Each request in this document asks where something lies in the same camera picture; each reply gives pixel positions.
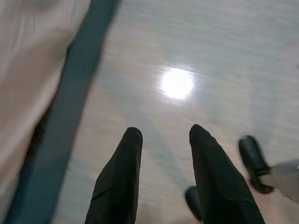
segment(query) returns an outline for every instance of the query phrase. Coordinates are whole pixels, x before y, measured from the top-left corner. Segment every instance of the wooden floor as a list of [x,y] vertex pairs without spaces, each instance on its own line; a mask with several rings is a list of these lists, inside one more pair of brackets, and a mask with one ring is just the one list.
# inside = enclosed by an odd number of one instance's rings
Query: wooden floor
[[[299,157],[297,0],[124,0],[90,88],[53,224],[82,224],[99,172],[129,126],[143,133],[138,224],[195,224],[188,132],[209,130],[244,174],[255,135],[270,165]],[[252,191],[267,224],[299,206]]]

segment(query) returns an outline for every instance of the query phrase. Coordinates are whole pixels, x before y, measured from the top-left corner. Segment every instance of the person's foot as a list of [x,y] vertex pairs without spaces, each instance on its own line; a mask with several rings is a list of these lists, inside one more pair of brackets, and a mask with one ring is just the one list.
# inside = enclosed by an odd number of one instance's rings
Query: person's foot
[[199,198],[196,186],[191,186],[185,191],[185,200],[192,214],[197,220],[201,221],[202,214],[199,207]]

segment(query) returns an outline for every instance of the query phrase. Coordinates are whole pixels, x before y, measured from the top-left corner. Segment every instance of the beige cloth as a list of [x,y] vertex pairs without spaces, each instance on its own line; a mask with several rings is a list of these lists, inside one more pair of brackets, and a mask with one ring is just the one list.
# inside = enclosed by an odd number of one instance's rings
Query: beige cloth
[[0,223],[90,0],[0,1]]

